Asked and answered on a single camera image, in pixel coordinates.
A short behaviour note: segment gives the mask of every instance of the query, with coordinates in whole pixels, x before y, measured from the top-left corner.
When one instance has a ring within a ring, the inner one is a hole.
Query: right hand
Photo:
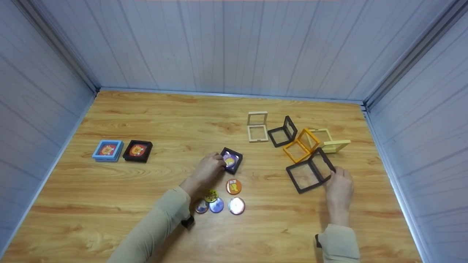
[[[354,183],[348,170],[336,166],[336,173],[331,171],[331,178],[325,184],[327,208],[330,223],[350,226],[350,204],[354,193]]]

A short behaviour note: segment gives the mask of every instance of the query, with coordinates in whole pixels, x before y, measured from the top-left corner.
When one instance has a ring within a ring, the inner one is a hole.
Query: wood grain
[[[236,174],[246,203],[195,215],[158,252],[163,262],[322,262],[314,235],[328,223],[324,189],[298,194],[285,167],[292,161],[271,142],[249,143],[249,111],[268,111],[268,129],[288,114],[298,129],[328,128],[352,143],[329,155],[355,181],[351,223],[362,262],[419,262],[358,105],[272,99],[102,91],[44,186],[2,262],[104,262],[167,189],[177,186],[208,152],[244,155]],[[148,163],[97,163],[101,139],[153,142]],[[213,187],[225,201],[232,178]]]

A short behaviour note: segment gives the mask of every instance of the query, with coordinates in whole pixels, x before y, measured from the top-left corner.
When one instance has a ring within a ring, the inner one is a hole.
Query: cartoon character
[[[104,145],[100,150],[100,155],[112,155],[114,153],[115,147],[113,145]]]
[[[235,157],[231,154],[225,154],[223,156],[224,162],[226,163],[226,167],[234,166],[235,164]]]
[[[145,147],[139,144],[133,146],[130,150],[130,155],[140,156],[145,152]]]
[[[230,184],[229,187],[231,188],[232,192],[238,192],[237,190],[237,184]]]

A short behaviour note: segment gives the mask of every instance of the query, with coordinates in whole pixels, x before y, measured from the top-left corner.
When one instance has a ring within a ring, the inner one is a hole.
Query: sleeve
[[[190,217],[190,196],[180,187],[167,191],[130,231],[108,263],[145,263],[182,220]]]
[[[358,242],[351,228],[329,224],[317,239],[323,263],[359,263]]]

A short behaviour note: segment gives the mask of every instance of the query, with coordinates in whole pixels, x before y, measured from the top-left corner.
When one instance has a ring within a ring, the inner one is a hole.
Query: corrugated wall panel
[[[428,262],[468,261],[468,14],[370,112]]]
[[[34,1],[98,86],[350,100],[451,3]]]
[[[94,95],[0,0],[0,257]]]

